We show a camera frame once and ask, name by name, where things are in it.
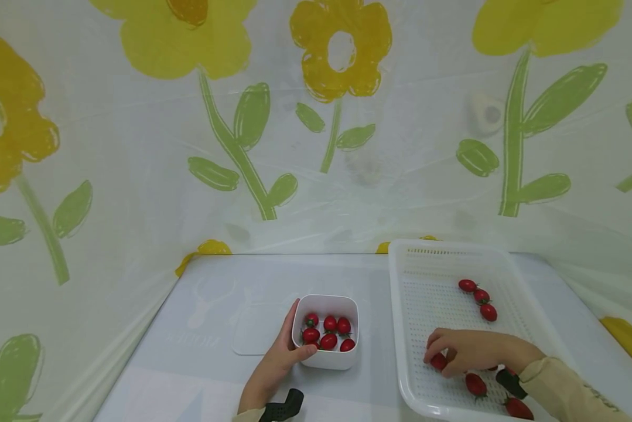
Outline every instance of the small white bowl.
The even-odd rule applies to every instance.
[[[302,346],[302,330],[304,329],[304,318],[315,312],[319,317],[319,324],[316,329],[323,338],[323,321],[328,315],[335,318],[347,317],[351,323],[351,339],[356,342],[356,346],[347,352],[340,352],[339,347],[344,341],[337,335],[337,346],[333,350],[319,350],[315,355],[302,362],[303,365],[321,369],[346,370],[354,366],[357,360],[357,352],[360,349],[358,342],[358,312],[357,303],[343,296],[329,296],[327,294],[308,294],[299,301],[297,314],[292,324],[292,341],[295,346]]]

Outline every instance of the white table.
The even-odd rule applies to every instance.
[[[632,360],[542,259],[515,254],[581,372],[632,415]],[[308,293],[352,297],[360,360],[346,372],[298,365],[306,398],[296,421],[425,421],[397,387],[386,255],[203,257],[162,306],[95,422],[224,422],[286,312]]]

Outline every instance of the white plastic container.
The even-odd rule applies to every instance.
[[[445,379],[423,363],[427,338],[436,328],[513,334],[575,367],[507,252],[477,244],[401,239],[390,244],[388,260],[400,392],[414,412],[445,421],[519,421],[507,417],[501,405],[508,394],[495,381],[495,372],[475,372],[488,387],[488,397],[475,401],[464,377]],[[490,294],[496,321],[480,315],[472,294],[459,289],[462,279],[475,281]],[[555,421],[530,397],[524,403],[536,421]]]
[[[340,352],[339,347],[343,339],[337,336],[337,346],[333,350],[319,350],[315,355],[302,362],[303,365],[321,369],[346,370],[355,365],[357,354],[360,350],[358,342],[358,311],[356,302],[343,296],[329,296],[326,294],[308,294],[299,301],[295,321],[292,325],[292,341],[295,346],[302,346],[302,330],[304,328],[304,318],[315,312],[319,317],[317,330],[323,338],[323,321],[328,315],[335,318],[347,317],[351,323],[350,338],[356,342],[356,346],[347,352]]]

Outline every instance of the yellow flower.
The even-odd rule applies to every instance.
[[[0,38],[0,192],[23,169],[58,150],[58,128],[39,114],[39,75]]]
[[[121,42],[133,67],[177,79],[196,66],[211,79],[245,69],[250,39],[243,21],[257,0],[90,0],[122,19]]]
[[[297,4],[290,18],[290,31],[302,56],[304,83],[318,101],[329,103],[347,91],[369,97],[381,84],[377,66],[391,48],[391,25],[379,3],[362,0],[308,0]],[[350,66],[333,70],[328,62],[332,36],[347,32],[354,43]]]
[[[199,245],[199,248],[196,249],[196,252],[192,252],[188,254],[182,262],[180,266],[175,270],[175,275],[181,277],[183,272],[185,272],[185,268],[187,268],[187,264],[192,260],[194,256],[197,255],[231,255],[231,249],[227,246],[226,243],[219,240],[208,239],[204,241],[204,243]]]
[[[506,55],[531,43],[538,57],[588,48],[620,18],[623,0],[487,0],[477,14],[473,45]]]
[[[422,236],[421,238],[419,238],[421,240],[440,240],[437,239],[435,236],[431,236],[430,234],[427,236]],[[387,254],[388,253],[388,245],[390,245],[390,241],[382,241],[382,243],[379,244],[379,246],[377,246],[377,252],[378,254]]]

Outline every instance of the finger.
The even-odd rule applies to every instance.
[[[294,320],[295,320],[295,314],[297,313],[298,303],[299,303],[299,299],[297,299],[292,304],[292,307],[290,307],[288,314],[285,315],[283,326],[281,327],[281,331],[278,334],[278,338],[283,342],[289,341],[290,338],[292,337],[292,324],[294,323]]]
[[[428,350],[426,350],[426,355],[423,356],[423,359],[431,360],[433,359],[433,356],[437,355],[439,352],[449,347],[449,338],[440,337],[436,341],[432,342],[430,346],[428,346]]]
[[[311,356],[315,355],[317,352],[316,345],[308,345],[296,348],[295,350],[289,353],[289,363],[290,366],[303,362],[306,359],[309,359]]]
[[[458,357],[458,355],[454,358],[453,361],[448,363],[446,367],[443,369],[442,376],[445,378],[452,378],[462,373],[466,372],[467,362]]]
[[[450,348],[446,351],[446,361],[451,362],[456,357],[456,350]]]
[[[430,336],[428,336],[428,341],[426,343],[426,348],[431,346],[431,343],[444,336],[448,330],[446,328],[436,328]]]

